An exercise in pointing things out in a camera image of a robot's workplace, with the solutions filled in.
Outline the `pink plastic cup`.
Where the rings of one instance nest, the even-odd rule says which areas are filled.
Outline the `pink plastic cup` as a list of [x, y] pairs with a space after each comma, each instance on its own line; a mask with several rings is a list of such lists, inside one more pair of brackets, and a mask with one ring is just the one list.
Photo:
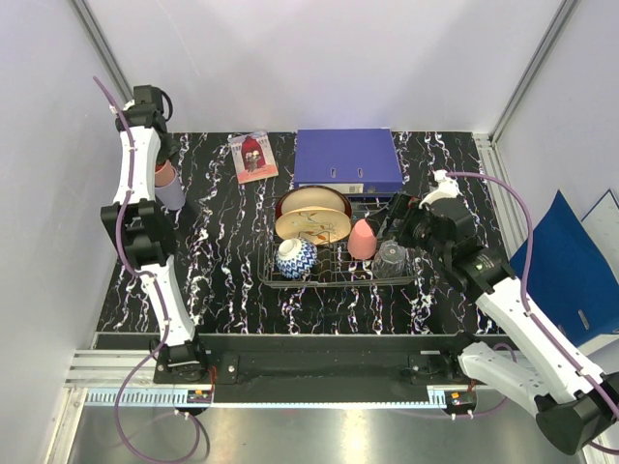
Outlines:
[[376, 252], [377, 238], [365, 219], [358, 220], [353, 226], [347, 242], [350, 256], [356, 260], [368, 260]]
[[169, 160], [164, 164], [158, 164], [155, 169], [154, 184], [156, 188], [163, 188], [174, 181], [176, 171]]

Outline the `lavender plastic cup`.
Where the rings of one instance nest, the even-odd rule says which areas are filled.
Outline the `lavender plastic cup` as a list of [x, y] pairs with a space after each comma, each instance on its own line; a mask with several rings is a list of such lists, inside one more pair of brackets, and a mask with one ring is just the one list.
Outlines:
[[178, 175], [165, 186], [155, 187], [155, 194], [169, 211], [180, 211], [186, 203], [181, 181]]

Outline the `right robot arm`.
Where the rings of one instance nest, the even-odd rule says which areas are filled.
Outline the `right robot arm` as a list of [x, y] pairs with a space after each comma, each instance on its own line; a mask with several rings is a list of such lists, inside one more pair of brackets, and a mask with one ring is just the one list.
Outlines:
[[439, 359], [445, 380], [456, 384], [467, 377], [497, 390], [567, 455], [593, 446], [618, 421], [617, 373], [604, 372], [581, 353], [527, 295], [501, 252], [482, 245], [460, 194], [418, 199], [397, 193], [367, 221], [375, 235], [430, 254], [449, 283], [496, 322], [531, 364], [502, 359], [466, 334]]

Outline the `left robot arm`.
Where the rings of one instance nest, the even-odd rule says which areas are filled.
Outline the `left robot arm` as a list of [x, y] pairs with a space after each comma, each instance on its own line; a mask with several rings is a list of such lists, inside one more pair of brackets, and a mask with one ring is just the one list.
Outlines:
[[171, 159], [179, 148], [167, 130], [173, 114], [168, 94], [136, 86], [124, 105], [110, 104], [121, 148], [121, 170], [112, 203], [101, 208], [103, 226], [124, 268], [136, 276], [150, 300], [160, 330], [152, 347], [155, 380], [198, 383], [209, 360], [183, 301], [175, 275], [177, 243], [166, 211], [180, 211], [185, 196]]

